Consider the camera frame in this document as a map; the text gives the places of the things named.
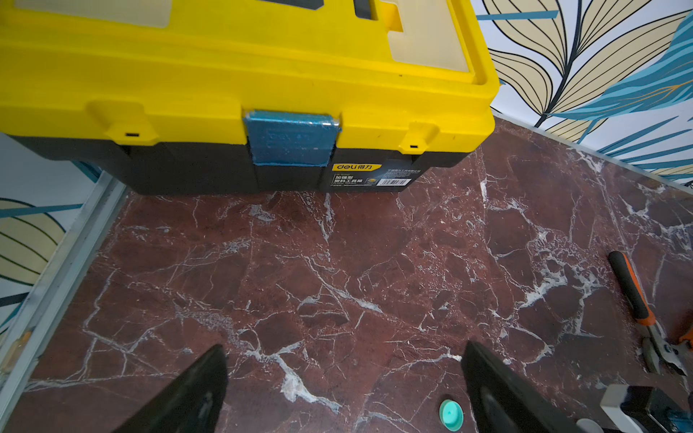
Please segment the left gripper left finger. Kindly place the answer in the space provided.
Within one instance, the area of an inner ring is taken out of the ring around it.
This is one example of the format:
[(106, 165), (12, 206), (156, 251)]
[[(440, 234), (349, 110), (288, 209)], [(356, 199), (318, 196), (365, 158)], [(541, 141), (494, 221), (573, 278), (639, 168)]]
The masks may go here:
[(213, 432), (227, 384), (223, 346), (211, 346), (116, 431)]

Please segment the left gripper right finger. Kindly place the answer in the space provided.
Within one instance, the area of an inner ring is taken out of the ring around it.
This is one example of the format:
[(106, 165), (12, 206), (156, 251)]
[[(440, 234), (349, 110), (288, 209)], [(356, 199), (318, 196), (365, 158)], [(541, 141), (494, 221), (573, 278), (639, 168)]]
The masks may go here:
[(578, 432), (579, 428), (484, 345), (469, 341), (461, 360), (480, 432)]

